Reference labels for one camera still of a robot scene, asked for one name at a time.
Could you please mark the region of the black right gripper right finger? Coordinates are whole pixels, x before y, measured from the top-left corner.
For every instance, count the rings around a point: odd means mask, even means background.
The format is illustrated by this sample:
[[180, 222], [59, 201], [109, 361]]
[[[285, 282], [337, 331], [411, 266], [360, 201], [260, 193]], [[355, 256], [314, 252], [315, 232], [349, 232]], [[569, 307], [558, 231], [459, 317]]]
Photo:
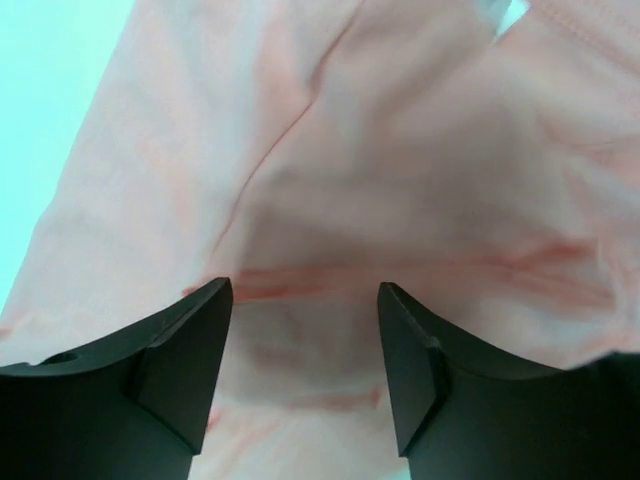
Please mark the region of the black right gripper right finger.
[[380, 286], [399, 454], [415, 479], [635, 479], [639, 357], [559, 370], [508, 353]]

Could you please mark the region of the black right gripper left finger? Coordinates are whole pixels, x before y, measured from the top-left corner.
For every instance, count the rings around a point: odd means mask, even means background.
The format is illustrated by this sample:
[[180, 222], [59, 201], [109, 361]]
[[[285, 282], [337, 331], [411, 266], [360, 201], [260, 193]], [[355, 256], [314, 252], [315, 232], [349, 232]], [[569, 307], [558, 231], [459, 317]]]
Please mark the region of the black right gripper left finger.
[[1, 370], [5, 479], [185, 479], [200, 454], [233, 291], [172, 306], [40, 364]]

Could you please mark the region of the salmon pink t-shirt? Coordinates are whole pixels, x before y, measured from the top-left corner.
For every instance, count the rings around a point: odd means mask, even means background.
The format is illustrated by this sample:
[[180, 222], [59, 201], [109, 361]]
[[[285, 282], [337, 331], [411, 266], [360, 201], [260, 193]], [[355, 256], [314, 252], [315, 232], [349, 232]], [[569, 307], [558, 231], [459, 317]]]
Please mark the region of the salmon pink t-shirt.
[[639, 5], [139, 1], [1, 315], [39, 362], [227, 276], [195, 479], [379, 479], [375, 298], [555, 367], [639, 347]]

